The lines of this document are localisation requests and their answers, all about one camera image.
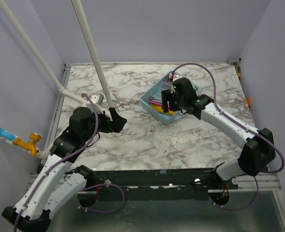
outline gray wall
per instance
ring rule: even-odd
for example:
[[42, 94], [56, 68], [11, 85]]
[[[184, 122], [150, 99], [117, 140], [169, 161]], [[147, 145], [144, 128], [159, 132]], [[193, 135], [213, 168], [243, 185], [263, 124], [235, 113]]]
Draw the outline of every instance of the gray wall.
[[[241, 84], [259, 128], [285, 156], [285, 1], [273, 0], [242, 52]], [[285, 169], [279, 174], [285, 196]]]
[[[29, 0], [8, 1], [20, 23], [61, 78], [63, 64]], [[32, 131], [46, 138], [57, 89], [35, 61], [7, 18], [0, 12], [0, 125], [27, 140]], [[38, 144], [43, 147], [45, 140]], [[0, 140], [0, 232], [12, 226], [1, 217], [26, 191], [38, 159]]]
[[[31, 0], [65, 63], [91, 62], [72, 5]], [[239, 57], [270, 0], [82, 0], [101, 61]]]

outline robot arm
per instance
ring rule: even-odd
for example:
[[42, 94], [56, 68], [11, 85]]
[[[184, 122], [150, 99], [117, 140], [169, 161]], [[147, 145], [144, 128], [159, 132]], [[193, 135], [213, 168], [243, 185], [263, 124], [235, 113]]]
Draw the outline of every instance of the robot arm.
[[244, 174], [256, 176], [275, 159], [274, 149], [258, 136], [249, 133], [249, 131], [257, 131], [273, 144], [270, 130], [265, 128], [260, 131], [225, 112], [226, 116], [244, 125], [246, 130], [228, 120], [223, 116], [224, 110], [220, 107], [221, 111], [219, 111], [212, 98], [204, 94], [197, 96], [187, 78], [172, 82], [171, 89], [162, 91], [162, 101], [164, 112], [168, 112], [168, 103], [172, 111], [186, 110], [188, 114], [218, 128], [242, 149], [239, 158], [225, 162], [216, 168], [216, 174], [222, 180], [229, 180]]

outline table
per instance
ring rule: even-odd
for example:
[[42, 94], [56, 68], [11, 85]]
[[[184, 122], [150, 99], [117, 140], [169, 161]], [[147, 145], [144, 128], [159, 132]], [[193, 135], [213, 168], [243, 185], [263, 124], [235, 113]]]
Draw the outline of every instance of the table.
[[[168, 126], [145, 111], [140, 96], [178, 64], [108, 64], [104, 74], [117, 112], [128, 120], [120, 134], [101, 133], [101, 139], [84, 151], [72, 168], [86, 165], [94, 170], [143, 170], [215, 167], [240, 155], [241, 149], [215, 127], [190, 115], [177, 118]], [[232, 115], [254, 125], [234, 66], [206, 64], [217, 86], [217, 101]], [[211, 78], [200, 67], [178, 70], [213, 96]], [[80, 95], [102, 92], [95, 68], [72, 66], [67, 89]], [[57, 132], [68, 123], [79, 104], [64, 98]], [[103, 108], [108, 111], [106, 102]]]

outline white pipe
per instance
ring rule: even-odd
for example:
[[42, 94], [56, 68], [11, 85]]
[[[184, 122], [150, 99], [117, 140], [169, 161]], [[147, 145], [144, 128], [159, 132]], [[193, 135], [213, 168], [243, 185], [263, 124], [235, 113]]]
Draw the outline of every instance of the white pipe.
[[6, 17], [9, 19], [13, 27], [16, 29], [16, 31], [19, 33], [19, 35], [22, 37], [24, 42], [27, 44], [29, 49], [32, 51], [32, 53], [35, 55], [37, 60], [40, 62], [42, 67], [45, 69], [47, 74], [51, 77], [52, 81], [56, 84], [57, 89], [60, 91], [60, 93], [64, 94], [65, 96], [68, 96], [70, 98], [75, 99], [76, 101], [80, 103], [84, 103], [84, 100], [81, 97], [76, 96], [75, 94], [72, 94], [68, 92], [58, 81], [57, 77], [54, 75], [53, 71], [45, 61], [45, 59], [41, 56], [40, 52], [36, 48], [36, 46], [33, 44], [31, 41], [30, 37], [27, 35], [27, 33], [24, 31], [23, 27], [17, 20], [17, 18], [14, 16], [10, 8], [7, 6], [7, 4], [3, 1], [0, 0], [0, 8], [3, 11], [3, 13], [6, 15]]
[[95, 69], [97, 71], [97, 75], [99, 77], [100, 84], [102, 85], [102, 88], [103, 88], [103, 91], [105, 94], [105, 98], [107, 99], [109, 107], [114, 107], [114, 104], [113, 104], [113, 101], [111, 99], [110, 92], [108, 89], [108, 85], [107, 85], [107, 82], [105, 80], [105, 75], [104, 75], [102, 66], [100, 64], [98, 53], [96, 51], [96, 47], [94, 44], [92, 34], [90, 33], [90, 28], [89, 28], [88, 22], [86, 20], [86, 16], [85, 16], [81, 1], [80, 0], [71, 0], [71, 3], [72, 3], [73, 8], [75, 10], [75, 15], [76, 15], [78, 22], [80, 24], [85, 42], [89, 48], [90, 56], [92, 57]]

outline orange object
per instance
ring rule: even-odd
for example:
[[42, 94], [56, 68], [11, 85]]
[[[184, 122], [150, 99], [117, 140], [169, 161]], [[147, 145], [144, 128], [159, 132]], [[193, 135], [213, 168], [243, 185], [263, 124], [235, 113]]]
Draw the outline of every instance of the orange object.
[[28, 140], [27, 143], [23, 142], [20, 138], [16, 138], [13, 141], [13, 145], [19, 146], [27, 151], [30, 151], [31, 156], [36, 156], [37, 155], [37, 148], [36, 148], [36, 143], [41, 140], [41, 135], [38, 133], [31, 133], [30, 134], [30, 139]]
[[249, 98], [249, 97], [246, 97], [245, 99], [247, 100], [248, 106], [249, 106], [249, 108], [250, 108], [250, 106], [251, 106], [250, 98]]

